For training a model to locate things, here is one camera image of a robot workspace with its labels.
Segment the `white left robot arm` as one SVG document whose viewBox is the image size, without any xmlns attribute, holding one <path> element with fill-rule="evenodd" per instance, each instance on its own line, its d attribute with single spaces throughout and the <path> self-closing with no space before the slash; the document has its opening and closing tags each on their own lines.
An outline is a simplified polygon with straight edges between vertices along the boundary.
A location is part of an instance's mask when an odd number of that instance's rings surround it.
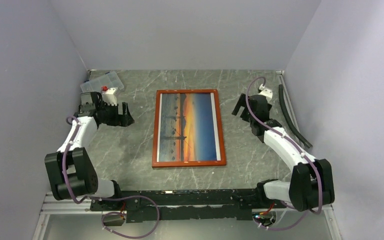
<svg viewBox="0 0 384 240">
<path fill-rule="evenodd" d="M 57 201 L 73 200 L 80 204 L 92 198 L 103 200 L 110 210 L 122 206 L 124 197 L 118 192 L 117 182 L 99 178 L 87 153 L 100 125 L 128 127 L 135 122 L 128 104 L 118 103 L 118 94 L 116 87 L 83 92 L 77 111 L 66 118 L 71 126 L 67 138 L 44 159 L 51 192 Z"/>
</svg>

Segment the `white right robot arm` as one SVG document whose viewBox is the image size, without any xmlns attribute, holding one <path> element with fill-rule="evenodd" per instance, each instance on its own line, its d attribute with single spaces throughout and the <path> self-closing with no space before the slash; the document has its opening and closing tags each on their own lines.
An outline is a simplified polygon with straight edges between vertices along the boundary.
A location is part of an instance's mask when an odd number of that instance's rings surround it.
<svg viewBox="0 0 384 240">
<path fill-rule="evenodd" d="M 243 93 L 232 111 L 235 116 L 244 108 L 240 118 L 249 123 L 252 134 L 274 150 L 291 171 L 289 182 L 277 179 L 259 182 L 252 199 L 262 208 L 273 202 L 288 202 L 299 212 L 332 204 L 335 190 L 330 162 L 305 152 L 292 140 L 282 125 L 270 118 L 271 107 L 265 96 Z"/>
</svg>

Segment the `clear plastic compartment box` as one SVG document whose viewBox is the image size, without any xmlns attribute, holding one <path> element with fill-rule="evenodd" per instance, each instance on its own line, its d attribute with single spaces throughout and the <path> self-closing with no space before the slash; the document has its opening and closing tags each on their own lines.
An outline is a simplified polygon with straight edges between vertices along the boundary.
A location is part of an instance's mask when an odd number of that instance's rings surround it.
<svg viewBox="0 0 384 240">
<path fill-rule="evenodd" d="M 115 71 L 109 71 L 104 75 L 88 80 L 80 85 L 82 93 L 102 92 L 103 87 L 107 87 L 108 89 L 116 88 L 121 92 L 125 90 L 124 83 Z"/>
</svg>

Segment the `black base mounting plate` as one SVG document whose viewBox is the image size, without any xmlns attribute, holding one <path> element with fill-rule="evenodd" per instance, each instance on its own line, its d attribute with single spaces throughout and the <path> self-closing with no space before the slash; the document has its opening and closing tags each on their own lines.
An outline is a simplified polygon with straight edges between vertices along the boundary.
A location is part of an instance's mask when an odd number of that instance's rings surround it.
<svg viewBox="0 0 384 240">
<path fill-rule="evenodd" d="M 123 190 L 112 201 L 93 200 L 92 212 L 124 210 L 128 223 L 168 220 L 236 219 L 284 209 L 279 200 L 268 199 L 258 188 L 201 190 Z"/>
</svg>

